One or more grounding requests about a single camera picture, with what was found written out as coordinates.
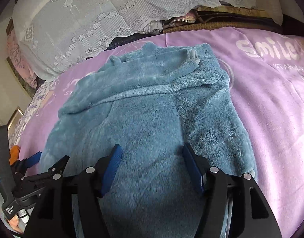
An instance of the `folded blue robe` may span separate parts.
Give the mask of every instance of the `folded blue robe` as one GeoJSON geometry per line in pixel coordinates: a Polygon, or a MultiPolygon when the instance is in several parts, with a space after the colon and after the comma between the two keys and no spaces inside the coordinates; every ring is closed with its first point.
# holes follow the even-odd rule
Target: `folded blue robe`
{"type": "MultiPolygon", "coordinates": [[[[100,200],[111,237],[194,237],[205,200],[191,184],[184,142],[227,174],[257,178],[248,133],[228,86],[208,44],[147,43],[111,56],[77,83],[59,110],[40,171],[69,155],[65,175],[78,174],[118,143],[123,158],[110,192],[100,200]]],[[[75,228],[82,237],[80,221],[75,228]]]]}

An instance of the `pink floral fabric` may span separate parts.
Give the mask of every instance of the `pink floral fabric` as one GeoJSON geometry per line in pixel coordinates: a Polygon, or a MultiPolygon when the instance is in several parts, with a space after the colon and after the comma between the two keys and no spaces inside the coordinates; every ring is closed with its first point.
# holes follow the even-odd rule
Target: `pink floral fabric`
{"type": "Polygon", "coordinates": [[[8,54],[14,68],[32,88],[36,88],[36,74],[31,69],[26,58],[21,54],[14,29],[11,31],[10,35],[8,35],[7,44],[8,54]]]}

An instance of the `lace cloth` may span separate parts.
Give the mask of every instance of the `lace cloth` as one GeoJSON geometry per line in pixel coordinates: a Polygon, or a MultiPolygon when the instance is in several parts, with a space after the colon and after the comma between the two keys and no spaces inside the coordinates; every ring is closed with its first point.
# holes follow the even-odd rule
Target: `lace cloth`
{"type": "Polygon", "coordinates": [[[153,20],[183,16],[204,5],[252,8],[256,0],[18,0],[13,22],[19,46],[34,72],[51,81],[105,50],[116,37],[147,30],[153,20]]]}

